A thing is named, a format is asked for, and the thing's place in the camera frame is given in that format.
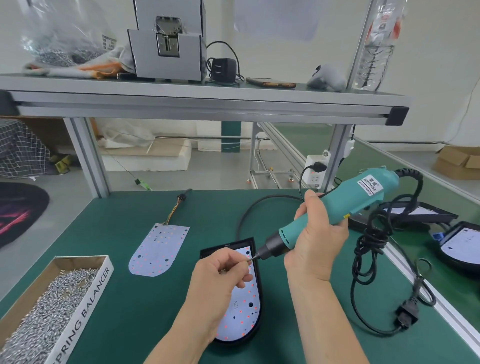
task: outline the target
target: plastic bottle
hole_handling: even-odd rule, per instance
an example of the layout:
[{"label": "plastic bottle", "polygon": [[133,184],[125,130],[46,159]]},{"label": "plastic bottle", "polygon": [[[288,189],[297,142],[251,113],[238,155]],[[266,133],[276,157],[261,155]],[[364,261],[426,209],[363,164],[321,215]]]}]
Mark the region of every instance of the plastic bottle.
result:
[{"label": "plastic bottle", "polygon": [[377,91],[382,84],[407,14],[407,1],[385,0],[380,3],[370,26],[353,88]]}]

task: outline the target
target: forearm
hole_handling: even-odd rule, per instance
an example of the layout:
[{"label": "forearm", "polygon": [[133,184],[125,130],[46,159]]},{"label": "forearm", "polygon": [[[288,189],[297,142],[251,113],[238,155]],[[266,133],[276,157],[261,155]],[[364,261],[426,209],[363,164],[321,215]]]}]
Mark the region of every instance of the forearm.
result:
[{"label": "forearm", "polygon": [[208,341],[177,317],[170,331],[155,346],[144,364],[196,364]]},{"label": "forearm", "polygon": [[329,282],[288,271],[307,363],[368,364]]}]

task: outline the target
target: green workbench surface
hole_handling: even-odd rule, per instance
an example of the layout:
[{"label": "green workbench surface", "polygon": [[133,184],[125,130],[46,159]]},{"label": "green workbench surface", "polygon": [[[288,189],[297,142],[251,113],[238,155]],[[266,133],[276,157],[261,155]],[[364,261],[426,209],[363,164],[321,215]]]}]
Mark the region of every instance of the green workbench surface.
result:
[{"label": "green workbench surface", "polygon": [[[187,238],[172,267],[154,278],[133,275],[127,265],[152,226],[165,220],[178,192],[118,192],[110,198],[94,200],[0,302],[0,315],[6,313],[53,257],[109,255],[115,270],[69,364],[142,363],[173,323],[200,250],[234,241],[243,212],[269,193],[192,191],[172,218],[172,224],[191,227]],[[261,203],[246,219],[242,237],[254,236],[257,244],[262,245],[268,235],[291,222],[297,206],[298,202],[290,199]],[[392,338],[378,338],[359,324],[349,299],[357,237],[352,232],[340,253],[332,285],[371,364],[477,363],[475,353],[433,308],[420,307],[419,322]],[[247,345],[234,349],[210,346],[201,363],[305,362],[283,259],[260,261],[259,268],[264,303],[257,335]],[[393,312],[410,293],[407,279],[388,258],[381,256],[377,280],[369,287],[358,287],[357,304],[368,321],[389,329]]]},{"label": "green workbench surface", "polygon": [[[317,155],[327,149],[332,133],[332,127],[328,125],[277,123],[275,127],[304,156]],[[360,169],[379,166],[387,166],[390,170],[406,167],[375,148],[357,141],[351,155],[340,166],[337,176],[346,180],[358,175]],[[480,206],[428,177],[424,182],[420,201],[459,215],[459,221],[480,224]],[[415,187],[414,180],[405,178],[400,189],[386,198],[389,200],[399,194],[411,194]],[[478,275],[453,269],[441,261],[438,256],[438,244],[427,231],[397,232],[394,238],[412,260],[426,258],[433,264],[433,271],[428,274],[427,280],[477,331],[480,331]]]}]

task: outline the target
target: black rug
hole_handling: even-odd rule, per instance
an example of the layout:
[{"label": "black rug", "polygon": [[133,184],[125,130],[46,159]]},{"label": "black rug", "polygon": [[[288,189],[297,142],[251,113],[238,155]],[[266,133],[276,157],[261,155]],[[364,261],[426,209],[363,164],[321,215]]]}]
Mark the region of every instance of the black rug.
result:
[{"label": "black rug", "polygon": [[46,210],[50,198],[40,187],[0,182],[0,248],[13,242]]}]

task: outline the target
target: checkered bag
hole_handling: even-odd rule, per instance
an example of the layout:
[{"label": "checkered bag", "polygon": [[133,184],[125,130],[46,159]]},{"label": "checkered bag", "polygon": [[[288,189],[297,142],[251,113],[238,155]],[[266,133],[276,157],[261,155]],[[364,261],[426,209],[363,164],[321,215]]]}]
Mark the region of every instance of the checkered bag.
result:
[{"label": "checkered bag", "polygon": [[47,172],[50,151],[23,122],[0,120],[0,176],[25,178]]}]

